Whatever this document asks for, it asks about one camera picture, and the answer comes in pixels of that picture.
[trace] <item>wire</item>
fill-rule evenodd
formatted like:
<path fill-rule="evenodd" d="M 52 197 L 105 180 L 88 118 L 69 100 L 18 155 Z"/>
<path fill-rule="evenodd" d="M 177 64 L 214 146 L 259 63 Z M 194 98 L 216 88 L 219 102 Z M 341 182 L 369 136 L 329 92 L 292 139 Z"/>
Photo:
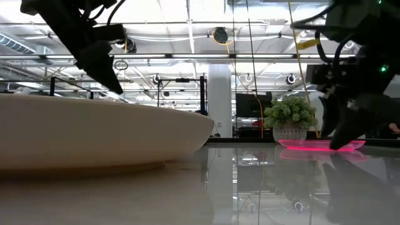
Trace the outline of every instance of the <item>wire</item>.
<path fill-rule="evenodd" d="M 305 30 L 314 30 L 314 31 L 340 31 L 340 32 L 353 32 L 354 28 L 341 27 L 341 26 L 324 26 L 324 25 L 308 25 L 308 24 L 299 24 L 293 26 L 292 29 L 305 29 Z"/>
<path fill-rule="evenodd" d="M 210 118 L 210 119 L 212 119 L 211 118 L 211 115 L 210 115 L 210 107 L 208 106 L 208 117 Z M 217 128 L 217 125 L 214 123 L 214 128 L 215 128 L 215 130 L 217 131 L 217 134 L 219 134 L 219 132 L 218 132 L 218 128 Z"/>
<path fill-rule="evenodd" d="M 246 0 L 246 8 L 247 8 L 247 14 L 249 14 L 249 1 Z M 264 119 L 263 117 L 263 106 L 261 105 L 261 101 L 258 99 L 258 89 L 257 89 L 257 77 L 256 77 L 256 63 L 254 62 L 254 49 L 253 49 L 253 38 L 251 34 L 251 23 L 250 23 L 250 17 L 247 18 L 249 21 L 249 34 L 250 34 L 250 45 L 251 45 L 251 59 L 252 59 L 252 70 L 253 70 L 253 75 L 254 75 L 254 87 L 256 88 L 256 99 L 258 101 L 258 104 L 260 105 L 260 114 L 261 114 L 261 119 Z M 264 121 L 261 121 L 261 138 L 264 138 Z"/>
<path fill-rule="evenodd" d="M 118 11 L 118 9 L 122 6 L 122 4 L 125 3 L 125 0 L 120 0 L 120 2 L 115 6 L 115 8 L 112 10 L 110 16 L 108 17 L 107 20 L 107 26 L 110 26 L 111 20 L 113 19 L 115 13 Z"/>
<path fill-rule="evenodd" d="M 318 41 L 321 40 L 321 32 L 319 32 L 319 31 L 315 32 L 315 39 Z M 326 57 L 325 51 L 324 51 L 324 48 L 323 48 L 321 42 L 319 42 L 319 44 L 317 44 L 317 51 L 318 51 L 319 57 L 321 58 L 322 61 L 324 61 L 325 63 L 328 63 L 328 64 L 331 64 L 333 62 L 332 59 L 329 59 L 328 57 Z"/>
<path fill-rule="evenodd" d="M 97 19 L 99 16 L 101 16 L 101 14 L 104 12 L 105 9 L 106 9 L 106 7 L 103 6 L 103 7 L 100 9 L 100 11 L 99 11 L 93 18 L 90 18 L 90 20 L 95 20 L 95 19 Z"/>
<path fill-rule="evenodd" d="M 312 17 L 307 18 L 307 19 L 302 19 L 302 20 L 300 20 L 300 21 L 292 22 L 291 28 L 295 28 L 295 26 L 298 25 L 298 24 L 306 24 L 306 23 L 312 22 L 312 21 L 314 21 L 314 20 L 316 20 L 316 19 L 318 19 L 318 18 L 321 18 L 321 17 L 323 17 L 325 14 L 331 12 L 331 11 L 332 11 L 336 6 L 338 6 L 338 5 L 339 5 L 339 3 L 334 2 L 334 3 L 332 3 L 330 6 L 328 6 L 327 8 L 325 8 L 324 10 L 322 10 L 320 13 L 318 13 L 318 14 L 315 15 L 315 16 L 312 16 Z"/>
<path fill-rule="evenodd" d="M 232 1 L 233 54 L 236 54 L 235 7 L 234 7 L 234 5 L 235 5 L 235 2 Z M 234 71 L 235 71 L 235 98 L 236 98 L 236 93 L 237 93 L 237 91 L 238 91 L 238 78 L 239 78 L 239 82 L 240 82 L 240 83 L 242 83 L 242 81 L 240 80 L 240 76 L 238 77 L 238 71 L 236 70 L 236 57 L 235 57 L 233 60 L 234 60 L 235 65 L 233 66 L 232 61 L 231 61 L 231 64 L 232 64 L 232 67 L 233 67 L 233 69 L 234 69 Z M 238 112 L 237 112 L 237 111 L 236 111 L 236 116 L 235 116 L 235 122 L 236 122 L 236 132 L 235 132 L 235 135 L 236 135 L 236 137 L 238 138 L 238 137 L 239 137 L 239 136 L 238 136 L 239 128 L 238 128 Z M 239 220 L 239 211 L 237 212 L 237 218 L 236 218 L 236 220 Z"/>
<path fill-rule="evenodd" d="M 348 35 L 343 41 L 339 43 L 336 48 L 335 57 L 333 58 L 332 67 L 337 68 L 340 62 L 340 53 L 342 52 L 343 47 L 353 38 L 353 34 Z"/>
<path fill-rule="evenodd" d="M 287 0 L 287 5 L 289 6 L 290 20 L 291 20 L 291 23 L 293 23 L 292 6 L 291 6 L 291 3 L 290 3 L 290 0 Z M 297 39 L 296 39 L 296 33 L 294 32 L 294 28 L 292 28 L 292 32 L 293 32 L 294 46 L 296 47 L 296 56 L 297 56 L 297 62 L 299 63 L 299 69 L 300 69 L 300 76 L 301 76 L 302 85 L 304 86 L 304 91 L 306 92 L 307 103 L 309 104 L 309 106 L 311 106 L 310 97 L 309 97 L 309 92 L 308 92 L 307 86 L 306 86 L 306 80 L 305 80 L 305 78 L 304 78 L 303 69 L 301 68 L 300 54 L 299 54 L 299 48 L 298 48 L 298 41 L 297 41 Z M 317 127 L 317 125 L 315 125 L 314 128 L 315 128 L 316 136 L 317 136 L 317 138 L 319 138 L 319 133 L 318 133 L 318 127 Z"/>
<path fill-rule="evenodd" d="M 84 21 L 89 19 L 90 12 L 91 12 L 90 2 L 89 2 L 89 0 L 85 0 L 85 11 L 83 12 L 83 15 L 82 15 L 82 18 Z"/>

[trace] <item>white bowl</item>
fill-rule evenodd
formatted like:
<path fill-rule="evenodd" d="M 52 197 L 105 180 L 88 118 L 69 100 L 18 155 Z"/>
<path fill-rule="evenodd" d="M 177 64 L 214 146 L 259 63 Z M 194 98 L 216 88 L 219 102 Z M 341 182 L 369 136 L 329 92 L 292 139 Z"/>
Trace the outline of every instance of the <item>white bowl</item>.
<path fill-rule="evenodd" d="M 213 120 L 137 104 L 0 94 L 0 170 L 148 164 L 198 150 Z"/>

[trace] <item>white column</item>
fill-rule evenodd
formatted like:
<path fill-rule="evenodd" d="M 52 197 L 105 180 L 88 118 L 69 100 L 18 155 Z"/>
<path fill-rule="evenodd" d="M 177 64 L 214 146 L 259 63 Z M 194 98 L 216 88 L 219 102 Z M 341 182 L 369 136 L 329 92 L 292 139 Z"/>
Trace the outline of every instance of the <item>white column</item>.
<path fill-rule="evenodd" d="M 208 66 L 208 113 L 214 120 L 213 134 L 232 137 L 231 70 L 229 64 Z"/>

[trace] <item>reflective surface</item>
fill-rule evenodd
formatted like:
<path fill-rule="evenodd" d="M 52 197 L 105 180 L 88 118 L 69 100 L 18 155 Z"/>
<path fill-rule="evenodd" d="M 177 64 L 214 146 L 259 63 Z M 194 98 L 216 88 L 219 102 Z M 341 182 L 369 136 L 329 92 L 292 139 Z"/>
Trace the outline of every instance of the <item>reflective surface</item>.
<path fill-rule="evenodd" d="M 399 224 L 400 156 L 207 144 L 162 169 L 1 180 L 1 224 Z"/>

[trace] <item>monitor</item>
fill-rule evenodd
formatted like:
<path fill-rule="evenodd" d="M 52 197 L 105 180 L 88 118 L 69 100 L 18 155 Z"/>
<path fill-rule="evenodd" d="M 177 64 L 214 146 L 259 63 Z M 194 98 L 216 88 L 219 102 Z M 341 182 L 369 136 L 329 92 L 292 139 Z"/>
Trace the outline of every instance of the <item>monitor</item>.
<path fill-rule="evenodd" d="M 266 108 L 271 108 L 271 101 L 273 100 L 272 94 L 259 95 L 262 106 L 262 112 L 260 112 L 260 106 L 258 101 L 253 94 L 236 94 L 236 116 L 240 118 L 260 118 L 261 113 L 264 113 Z"/>

